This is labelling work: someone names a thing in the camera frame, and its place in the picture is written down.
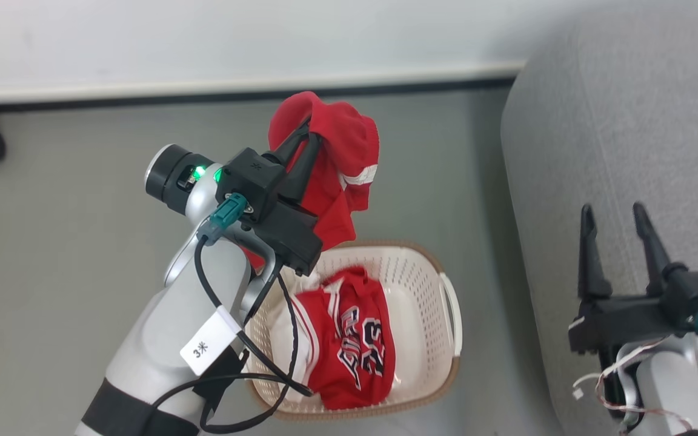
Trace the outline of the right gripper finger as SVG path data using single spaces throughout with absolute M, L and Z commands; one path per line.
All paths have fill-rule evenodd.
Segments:
M 648 286 L 646 294 L 648 296 L 661 296 L 664 292 L 665 279 L 663 271 L 667 264 L 670 264 L 670 257 L 654 228 L 650 216 L 642 202 L 633 204 L 633 215 L 636 225 L 636 232 L 643 243 L 645 261 L 648 271 Z
M 580 213 L 578 298 L 581 301 L 607 300 L 613 294 L 605 278 L 596 241 L 597 226 L 593 209 L 585 205 Z

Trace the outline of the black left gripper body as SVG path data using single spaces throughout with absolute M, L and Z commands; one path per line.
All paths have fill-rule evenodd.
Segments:
M 286 179 L 284 161 L 274 151 L 259 154 L 252 148 L 245 148 L 222 166 L 216 201 L 221 203 L 233 193 L 244 196 L 252 212 L 244 213 L 242 221 L 257 226 L 283 201 Z

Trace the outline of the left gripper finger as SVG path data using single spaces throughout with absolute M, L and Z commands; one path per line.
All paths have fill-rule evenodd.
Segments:
M 308 133 L 307 143 L 288 172 L 279 197 L 288 203 L 301 203 L 307 193 L 308 183 L 321 150 L 322 139 L 316 133 Z
M 313 167 L 313 135 L 310 118 L 305 118 L 277 149 L 263 153 L 262 157 L 283 167 Z

